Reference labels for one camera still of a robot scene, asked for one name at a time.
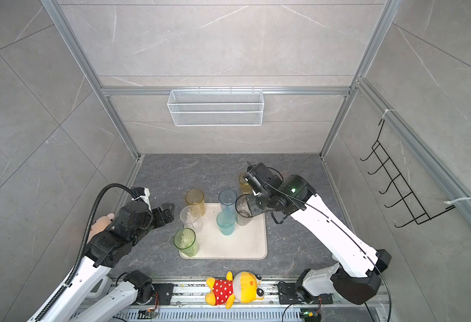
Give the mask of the clear plastic cup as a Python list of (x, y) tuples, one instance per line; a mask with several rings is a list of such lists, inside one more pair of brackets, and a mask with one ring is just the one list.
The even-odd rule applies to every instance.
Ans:
[(180, 212), (180, 221), (186, 228), (200, 232), (203, 228), (202, 213), (196, 206), (186, 206)]

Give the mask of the tall amber plastic cup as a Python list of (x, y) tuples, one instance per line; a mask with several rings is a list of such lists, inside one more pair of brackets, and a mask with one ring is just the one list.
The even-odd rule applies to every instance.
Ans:
[(185, 195), (185, 201), (188, 206), (191, 207), (191, 211), (199, 216), (203, 217), (206, 212), (205, 206), (205, 194), (200, 189), (191, 189)]

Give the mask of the tall green plastic cup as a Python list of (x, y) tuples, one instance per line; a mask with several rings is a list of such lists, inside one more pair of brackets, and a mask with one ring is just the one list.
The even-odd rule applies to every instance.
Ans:
[(179, 229), (174, 235), (173, 242), (174, 246), (184, 256), (193, 257), (196, 256), (199, 251), (196, 233), (191, 228)]

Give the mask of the dark grey plastic cup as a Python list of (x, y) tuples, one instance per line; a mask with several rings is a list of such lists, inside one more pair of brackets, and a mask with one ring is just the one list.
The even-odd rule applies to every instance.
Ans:
[(253, 220), (251, 213), (250, 201), (254, 199), (252, 194), (240, 195), (235, 203), (236, 208), (236, 221), (238, 225), (244, 226)]

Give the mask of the blue plastic cup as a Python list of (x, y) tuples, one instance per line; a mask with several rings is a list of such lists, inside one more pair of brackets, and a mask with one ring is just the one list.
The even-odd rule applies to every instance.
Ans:
[(221, 210), (225, 212), (237, 213), (236, 202), (238, 199), (238, 194), (231, 190), (226, 189), (219, 193), (218, 200)]

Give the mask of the beige plastic tray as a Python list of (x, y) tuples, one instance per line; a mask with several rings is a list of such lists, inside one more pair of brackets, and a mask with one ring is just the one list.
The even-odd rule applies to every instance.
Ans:
[(262, 260), (268, 254), (266, 239), (266, 220), (259, 215), (249, 224), (235, 229), (230, 236), (224, 236), (217, 225), (216, 218), (221, 212), (218, 203), (207, 203), (202, 217), (203, 228), (196, 233), (199, 251), (196, 256), (185, 259), (199, 260)]

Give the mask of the teal plastic cup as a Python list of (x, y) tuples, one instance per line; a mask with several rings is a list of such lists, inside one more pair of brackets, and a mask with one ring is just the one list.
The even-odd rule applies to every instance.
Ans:
[(216, 222), (224, 236), (230, 236), (235, 229), (236, 217), (231, 211), (222, 211), (217, 215)]

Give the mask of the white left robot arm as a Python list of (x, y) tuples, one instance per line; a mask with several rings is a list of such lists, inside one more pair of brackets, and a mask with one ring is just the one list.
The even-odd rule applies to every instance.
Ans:
[[(126, 203), (112, 222), (93, 235), (92, 226), (97, 209), (106, 192), (118, 188), (129, 194)], [(129, 188), (119, 183), (103, 187), (94, 200), (81, 241), (77, 259), (66, 278), (30, 317), (30, 321), (71, 321), (87, 295), (115, 265), (136, 246), (150, 231), (174, 221), (173, 203), (164, 203), (152, 209), (149, 190), (142, 187)], [(134, 270), (123, 275), (123, 280), (94, 305), (83, 311), (77, 321), (108, 321), (126, 307), (136, 304), (157, 303), (158, 292), (152, 279)]]

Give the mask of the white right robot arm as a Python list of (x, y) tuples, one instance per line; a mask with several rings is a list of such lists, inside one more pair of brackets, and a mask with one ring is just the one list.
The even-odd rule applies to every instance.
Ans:
[(305, 226), (333, 255), (336, 263), (319, 270), (306, 269), (295, 283), (299, 300), (310, 303), (320, 295), (338, 294), (355, 305), (376, 296), (382, 273), (392, 256), (360, 240), (329, 210), (304, 178), (282, 178), (263, 163), (248, 166), (244, 176), (253, 193), (249, 208), (253, 216), (282, 213)]

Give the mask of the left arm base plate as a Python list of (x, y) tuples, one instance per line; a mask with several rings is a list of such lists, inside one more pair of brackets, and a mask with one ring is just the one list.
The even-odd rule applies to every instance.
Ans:
[(170, 305), (173, 291), (174, 291), (174, 284), (172, 283), (158, 283), (153, 284), (153, 295), (151, 301), (148, 303), (150, 306), (155, 306), (156, 299), (158, 299), (158, 305)]

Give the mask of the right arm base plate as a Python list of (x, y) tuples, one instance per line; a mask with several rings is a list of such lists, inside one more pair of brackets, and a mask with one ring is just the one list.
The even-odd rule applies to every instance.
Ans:
[(302, 287), (297, 287), (295, 283), (285, 283), (280, 281), (277, 283), (278, 296), (280, 304), (293, 304), (296, 302), (305, 304), (333, 304), (332, 294), (321, 294), (314, 297)]

